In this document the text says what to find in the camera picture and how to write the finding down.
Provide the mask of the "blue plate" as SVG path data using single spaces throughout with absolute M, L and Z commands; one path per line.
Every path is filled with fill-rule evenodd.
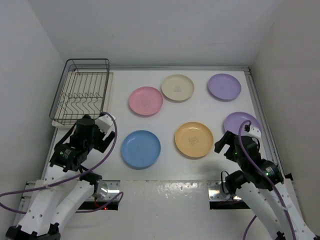
M 159 158 L 161 142 L 154 133 L 137 130 L 123 140 L 120 152 L 123 161 L 129 167 L 145 169 L 152 166 Z

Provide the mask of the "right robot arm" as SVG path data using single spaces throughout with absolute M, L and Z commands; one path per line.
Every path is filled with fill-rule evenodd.
M 318 240 L 294 205 L 285 180 L 273 162 L 263 159 L 259 145 L 250 136 L 227 131 L 215 143 L 219 153 L 239 165 L 225 177 L 224 188 L 230 196 L 238 196 L 253 211 L 273 240 Z

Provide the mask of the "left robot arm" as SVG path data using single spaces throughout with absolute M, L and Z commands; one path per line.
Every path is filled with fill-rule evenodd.
M 6 231 L 9 240 L 59 240 L 61 231 L 78 208 L 97 192 L 102 176 L 83 167 L 92 150 L 104 153 L 113 149 L 118 131 L 116 119 L 101 112 L 96 119 L 85 114 L 76 120 L 68 132 L 56 143 L 42 186 L 17 225 Z

